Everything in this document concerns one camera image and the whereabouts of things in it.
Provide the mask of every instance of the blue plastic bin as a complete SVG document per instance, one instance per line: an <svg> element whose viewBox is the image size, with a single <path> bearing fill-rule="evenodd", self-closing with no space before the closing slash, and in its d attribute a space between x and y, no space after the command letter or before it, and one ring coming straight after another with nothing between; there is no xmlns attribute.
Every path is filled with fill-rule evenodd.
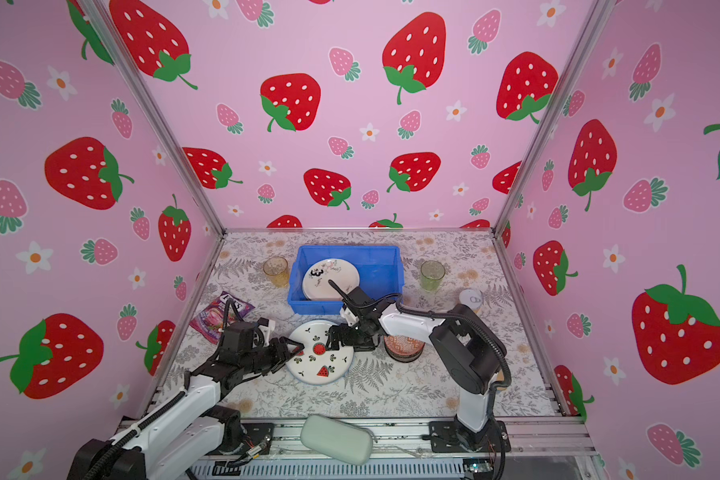
<svg viewBox="0 0 720 480"><path fill-rule="evenodd" d="M288 304L300 315L338 315L342 302L317 302L307 299L302 280L307 269L326 258L340 258L353 264L360 274L360 288L373 299L387 293L403 292L403 262L396 246L304 245L298 248L291 268Z"/></svg>

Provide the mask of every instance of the can lid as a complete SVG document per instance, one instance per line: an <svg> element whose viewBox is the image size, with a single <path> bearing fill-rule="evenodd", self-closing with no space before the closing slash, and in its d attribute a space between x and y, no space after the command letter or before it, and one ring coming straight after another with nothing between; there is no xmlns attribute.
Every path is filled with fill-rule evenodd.
<svg viewBox="0 0 720 480"><path fill-rule="evenodd" d="M483 293L481 293L480 290L467 288L458 294L458 301L472 310L476 310L483 304Z"/></svg>

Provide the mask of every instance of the transparent cup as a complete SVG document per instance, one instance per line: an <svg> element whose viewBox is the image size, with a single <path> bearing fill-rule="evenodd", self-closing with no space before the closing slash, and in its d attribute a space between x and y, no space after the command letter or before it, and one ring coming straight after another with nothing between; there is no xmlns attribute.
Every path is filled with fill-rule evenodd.
<svg viewBox="0 0 720 480"><path fill-rule="evenodd" d="M262 268L269 281L278 288L288 286L288 278L290 277L290 269L288 268L288 260L282 256L272 256L264 262Z"/></svg>
<svg viewBox="0 0 720 480"><path fill-rule="evenodd" d="M421 283L422 288L427 292L434 292L439 287L445 276L445 267L440 262L427 260L422 264Z"/></svg>

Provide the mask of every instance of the pink wall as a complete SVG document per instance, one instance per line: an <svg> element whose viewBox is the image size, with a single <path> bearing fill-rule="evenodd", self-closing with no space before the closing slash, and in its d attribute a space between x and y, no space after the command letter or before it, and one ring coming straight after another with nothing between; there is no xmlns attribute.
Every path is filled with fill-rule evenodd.
<svg viewBox="0 0 720 480"><path fill-rule="evenodd" d="M20 353L0 362L0 478L66 478L78 447L139 414L153 377L136 341L160 354L150 332L178 321L186 304L174 278L183 277L189 296L213 240L170 161L156 162L158 141L120 73L98 57L108 58L98 44L83 59L84 41L66 2L0 2L0 179L10 181L0 182L0 357ZM115 99L128 109L127 118L117 115L121 130ZM117 202L104 146L135 180L121 178ZM192 226L179 261L159 239L172 194ZM135 207L147 228L147 220L134 227ZM106 239L116 258L100 241L89 263L80 252L88 239ZM143 277L136 286L135 269ZM121 315L128 305L135 315Z"/></svg>
<svg viewBox="0 0 720 480"><path fill-rule="evenodd" d="M508 250L610 477L720 478L720 130L704 135L720 124L720 2L661 3L615 7L576 85L584 104L575 95L524 186ZM577 276L563 277L561 248Z"/></svg>
<svg viewBox="0 0 720 480"><path fill-rule="evenodd" d="M241 9L239 4L258 5L259 9ZM381 219L396 219L406 227L429 227L462 226L475 220L495 223L508 187L495 189L494 178L498 183L505 173L510 173L508 178L514 176L514 166L522 159L536 127L528 113L540 110L542 103L518 114L521 120L503 117L526 96L533 94L541 100L551 91L557 77L553 70L564 67L590 4L590 0L565 0L563 5L557 0L543 5L509 0L489 5L434 0L148 0L147 7L135 0L112 0L110 12L179 141L185 147L206 150L191 152L192 158L199 161L205 153L209 155L206 158L224 159L233 172L232 181L243 182L217 184L209 174L209 162L196 168L201 180L208 181L204 185L211 188L206 193L228 227L267 226L282 215L295 216L309 227L368 226ZM494 13L476 24L490 11ZM412 39L407 40L403 33L388 45L415 18L418 20L408 29ZM497 22L498 32L493 35ZM490 41L485 43L487 50L476 44L478 38ZM334 48L339 50L331 57ZM165 65L156 55L163 49L170 54ZM509 67L524 52L541 58L526 54ZM187 53L191 60L185 56L176 61ZM405 58L409 54L409 63L417 69L410 84L395 73L397 66L408 64ZM156 62L163 65L158 72ZM355 71L348 70L353 62L358 63L358 78ZM396 84L387 78L383 62L392 67ZM528 70L533 63L535 71ZM515 73L519 67L520 75ZM511 93L506 90L507 82L502 82L505 69L514 84ZM287 74L302 75L280 78L281 83L271 80ZM307 85L308 90L280 95L280 91L289 91L288 82L292 86L298 83L294 89ZM405 87L400 105L397 85ZM262 107L262 89L270 97L267 102L272 114L278 115L277 106L287 105L282 115L291 109L280 122L285 129L273 123ZM318 90L319 95L309 94ZM310 110L309 105L317 102L317 110ZM222 120L217 115L219 104L224 105ZM455 110L461 114L452 118ZM267 131L270 123L271 132ZM402 123L413 137L404 140L398 135ZM289 130L289 125L296 130ZM375 134L369 137L368 131ZM479 145L488 149L490 159L479 150L472 163L472 152ZM353 155L342 158L347 147ZM403 157L404 162L413 163L415 158L430 161L418 178L407 183L398 179L411 192L393 186L389 177L394 159L406 154L411 156ZM426 175L429 166L438 162L436 174ZM405 173L406 165L398 171ZM308 189L304 176L313 168L332 172L335 182L351 185L351 196L346 198L342 184L332 183L326 173L317 173L319 181ZM420 168L413 167L412 173L415 170ZM312 182L314 172L307 177ZM323 186L328 194L330 187L342 191L337 206L327 206L332 198L324 194ZM463 196L458 194L460 187L468 188ZM366 196L373 190L378 194Z"/></svg>

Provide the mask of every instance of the table surface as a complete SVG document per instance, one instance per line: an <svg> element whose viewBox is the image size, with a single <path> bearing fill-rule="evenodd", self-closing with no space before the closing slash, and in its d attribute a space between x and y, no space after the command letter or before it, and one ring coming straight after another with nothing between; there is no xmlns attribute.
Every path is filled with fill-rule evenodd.
<svg viewBox="0 0 720 480"><path fill-rule="evenodd" d="M340 321L338 316L297 315L286 302L288 288L275 288L262 272L263 262L281 255L293 262L301 245L395 245L405 270L403 303L433 311L450 310L464 288L483 292L480 318L507 347L512 385L499 392L497 416L551 416L554 410L539 374L512 295L507 288L489 233L480 231L406 230L235 232L216 261L202 294L200 312L222 290L254 305L247 320L260 316L276 320L275 335L287 336L298 325L316 318ZM419 285L419 268L426 260L445 266L445 278L430 293ZM170 368L159 402L181 382L184 370L193 370L216 348L191 327L187 329ZM396 362L384 348L356 352L343 378L312 386L294 378L288 369L244 383L221 401L247 418L306 417L445 417L456 413L459 388L436 351L426 345L410 363Z"/></svg>

